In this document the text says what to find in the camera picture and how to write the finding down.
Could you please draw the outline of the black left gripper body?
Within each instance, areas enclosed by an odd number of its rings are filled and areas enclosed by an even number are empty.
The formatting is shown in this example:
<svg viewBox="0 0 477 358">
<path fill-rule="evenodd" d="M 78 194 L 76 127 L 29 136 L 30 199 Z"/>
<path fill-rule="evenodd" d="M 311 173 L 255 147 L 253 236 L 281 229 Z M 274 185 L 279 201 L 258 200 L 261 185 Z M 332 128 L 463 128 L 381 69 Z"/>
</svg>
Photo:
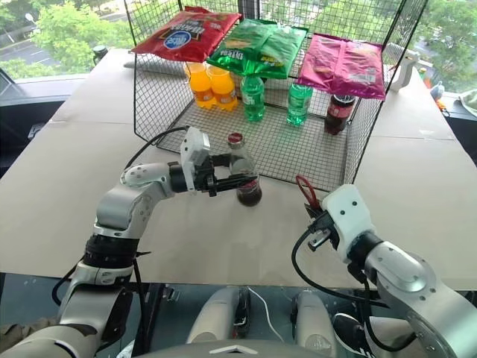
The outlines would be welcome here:
<svg viewBox="0 0 477 358">
<path fill-rule="evenodd" d="M 212 164 L 211 155 L 208 154 L 200 165 L 195 165 L 195 190 L 206 192 L 209 197 L 214 197 L 218 193 L 214 188 L 216 181 L 215 167 Z"/>
</svg>

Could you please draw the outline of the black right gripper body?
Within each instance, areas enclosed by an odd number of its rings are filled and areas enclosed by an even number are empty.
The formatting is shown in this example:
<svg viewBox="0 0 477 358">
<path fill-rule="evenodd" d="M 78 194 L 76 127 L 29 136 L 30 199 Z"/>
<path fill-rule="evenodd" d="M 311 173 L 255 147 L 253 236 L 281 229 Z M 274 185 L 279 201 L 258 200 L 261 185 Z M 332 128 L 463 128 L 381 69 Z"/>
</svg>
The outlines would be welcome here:
<svg viewBox="0 0 477 358">
<path fill-rule="evenodd" d="M 337 250 L 340 239 L 331 216 L 329 216 L 329 226 L 313 226 L 312 223 L 314 220 L 315 219 L 310 218 L 308 225 L 308 231 L 311 237 L 307 239 L 309 249 L 315 252 L 325 242 L 330 242 L 332 248 Z"/>
</svg>

